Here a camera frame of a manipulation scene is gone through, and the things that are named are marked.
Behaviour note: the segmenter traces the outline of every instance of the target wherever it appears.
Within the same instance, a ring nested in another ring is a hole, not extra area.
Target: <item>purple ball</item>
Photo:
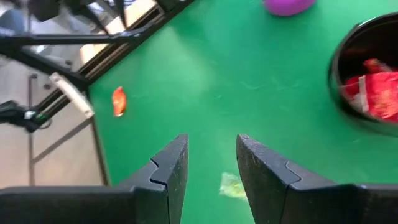
[[[264,0],[270,13],[278,16],[291,16],[311,7],[316,0]]]

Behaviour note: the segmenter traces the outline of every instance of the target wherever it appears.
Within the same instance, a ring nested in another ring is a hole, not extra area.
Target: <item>black metal frame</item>
[[[22,62],[32,68],[51,75],[57,72],[74,84],[80,91],[87,91],[100,76],[118,63],[129,52],[160,29],[167,21],[185,9],[193,0],[156,0],[157,4],[144,16],[116,35],[13,35],[12,31],[2,32],[0,36],[0,54]],[[58,45],[58,44],[104,44],[100,53],[85,63],[77,72],[51,62],[37,55],[22,45]],[[55,90],[32,110],[42,115],[36,121],[37,127],[46,123],[52,116],[65,107],[70,100],[60,91]]]

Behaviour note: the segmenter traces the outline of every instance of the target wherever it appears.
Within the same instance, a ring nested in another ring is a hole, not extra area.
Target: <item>green table surface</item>
[[[182,223],[253,223],[246,201],[219,194],[238,175],[236,135],[248,134],[338,183],[398,182],[398,139],[356,129],[331,102],[329,59],[354,24],[394,0],[318,0],[294,17],[260,0],[196,0],[90,87],[112,184],[188,133]],[[115,118],[113,91],[127,111]]]

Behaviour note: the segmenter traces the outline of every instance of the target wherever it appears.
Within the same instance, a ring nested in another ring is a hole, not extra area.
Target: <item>floor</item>
[[[9,6],[0,5],[0,14]],[[88,30],[88,26],[77,20],[76,26]],[[69,33],[68,27],[57,20],[42,23],[33,21],[33,33]],[[55,46],[45,49],[46,55],[60,57],[73,62],[73,70],[81,67],[80,45]],[[2,62],[0,66],[0,102],[15,100],[28,105],[28,78],[33,80],[32,99],[38,103],[51,90],[42,88],[47,77],[15,61]],[[0,188],[17,185],[102,185],[96,146],[91,124],[83,123],[85,117],[69,104],[53,117],[51,127],[29,135],[24,129],[9,124],[0,125]],[[61,145],[57,141],[66,133],[81,127],[81,131]],[[33,162],[29,162],[31,144]]]

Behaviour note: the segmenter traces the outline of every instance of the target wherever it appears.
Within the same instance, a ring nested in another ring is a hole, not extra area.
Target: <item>orange object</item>
[[[127,104],[126,94],[124,94],[122,87],[117,88],[113,92],[112,102],[114,115],[122,116]]]

